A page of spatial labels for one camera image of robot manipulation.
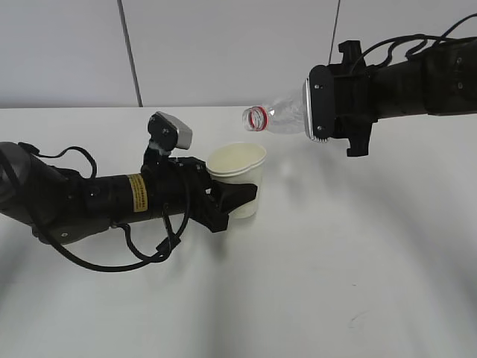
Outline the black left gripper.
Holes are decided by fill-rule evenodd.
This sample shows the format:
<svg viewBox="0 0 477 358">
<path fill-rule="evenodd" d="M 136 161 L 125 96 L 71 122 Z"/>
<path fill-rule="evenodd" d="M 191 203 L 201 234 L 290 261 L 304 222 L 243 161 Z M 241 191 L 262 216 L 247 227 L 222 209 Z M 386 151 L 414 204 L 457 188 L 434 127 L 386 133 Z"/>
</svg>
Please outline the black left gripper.
<svg viewBox="0 0 477 358">
<path fill-rule="evenodd" d="M 143 160 L 141 175 L 148 194 L 148 215 L 187 214 L 213 233 L 225 231 L 229 215 L 251 217 L 257 211 L 254 183 L 213 181 L 205 162 L 196 157 Z"/>
</svg>

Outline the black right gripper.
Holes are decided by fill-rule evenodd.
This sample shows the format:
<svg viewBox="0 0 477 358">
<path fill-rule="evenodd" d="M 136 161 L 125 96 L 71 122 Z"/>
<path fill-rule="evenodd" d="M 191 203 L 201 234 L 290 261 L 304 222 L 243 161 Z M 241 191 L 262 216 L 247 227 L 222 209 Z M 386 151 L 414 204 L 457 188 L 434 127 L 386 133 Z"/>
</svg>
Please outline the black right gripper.
<svg viewBox="0 0 477 358">
<path fill-rule="evenodd" d="M 333 139 L 347 139 L 349 157 L 369 154 L 373 124 L 378 119 L 370 104 L 370 70 L 362 57 L 361 43 L 347 40 L 338 45 L 343 57 L 331 65 L 334 77 L 335 121 Z"/>
</svg>

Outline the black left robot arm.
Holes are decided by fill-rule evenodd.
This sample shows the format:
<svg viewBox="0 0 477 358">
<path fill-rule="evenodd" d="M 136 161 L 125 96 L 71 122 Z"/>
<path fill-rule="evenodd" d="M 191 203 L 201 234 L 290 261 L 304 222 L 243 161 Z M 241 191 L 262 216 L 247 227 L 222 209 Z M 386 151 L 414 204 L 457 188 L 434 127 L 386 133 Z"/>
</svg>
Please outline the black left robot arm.
<svg viewBox="0 0 477 358">
<path fill-rule="evenodd" d="M 2 142 L 1 154 L 23 196 L 1 172 L 1 214 L 31 227 L 41 242 L 43 225 L 62 245 L 130 224 L 187 215 L 211 232 L 225 231 L 229 214 L 255 200 L 254 183 L 212 179 L 195 157 L 168 157 L 148 149 L 138 174 L 84 178 L 74 169 L 49 166 L 24 143 Z"/>
</svg>

